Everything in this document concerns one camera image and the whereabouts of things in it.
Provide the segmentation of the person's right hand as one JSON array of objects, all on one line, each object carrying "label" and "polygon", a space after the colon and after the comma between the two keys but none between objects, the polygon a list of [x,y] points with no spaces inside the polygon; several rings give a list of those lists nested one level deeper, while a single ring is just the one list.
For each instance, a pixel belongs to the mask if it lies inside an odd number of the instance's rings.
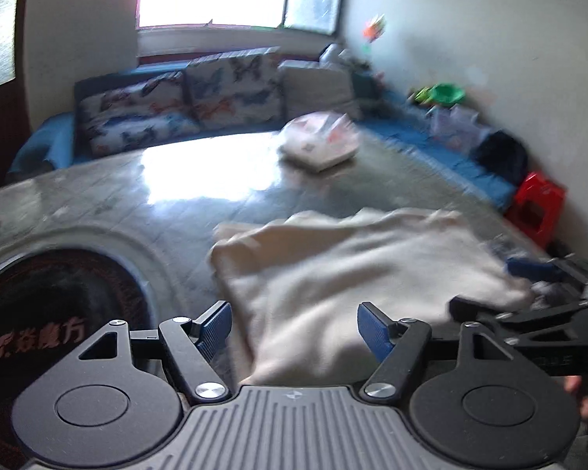
[{"label": "person's right hand", "polygon": [[563,382],[564,389],[575,397],[579,413],[583,420],[588,420],[588,395],[585,393],[581,376],[567,376]]}]

